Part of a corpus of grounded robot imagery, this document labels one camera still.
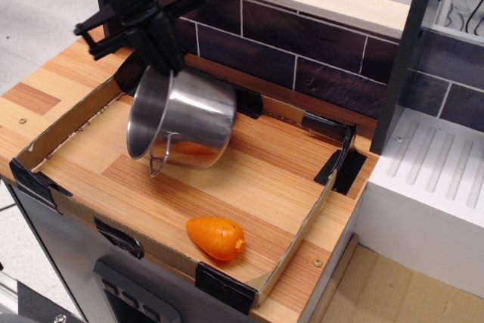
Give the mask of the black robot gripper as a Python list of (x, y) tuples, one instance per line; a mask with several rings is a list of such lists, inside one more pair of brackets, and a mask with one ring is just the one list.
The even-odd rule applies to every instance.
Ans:
[[(121, 24), (126, 46), (134, 48), (159, 73), (175, 75), (185, 68), (185, 53), (175, 32), (176, 20), (207, 3), (207, 0), (123, 0)], [(104, 37), (98, 11), (76, 25), (94, 57)]]

